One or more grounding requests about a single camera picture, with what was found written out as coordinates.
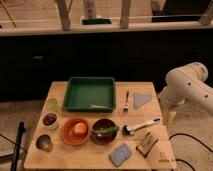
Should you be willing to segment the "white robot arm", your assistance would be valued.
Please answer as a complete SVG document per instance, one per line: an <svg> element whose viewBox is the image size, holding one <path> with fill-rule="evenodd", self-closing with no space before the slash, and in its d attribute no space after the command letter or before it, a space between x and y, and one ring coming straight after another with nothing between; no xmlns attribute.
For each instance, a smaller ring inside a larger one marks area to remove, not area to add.
<svg viewBox="0 0 213 171"><path fill-rule="evenodd" d="M172 122L176 116L174 108L186 99L213 115L213 87L205 83L207 78L208 69L200 62L174 68L166 74L166 86L158 94L164 125Z"/></svg>

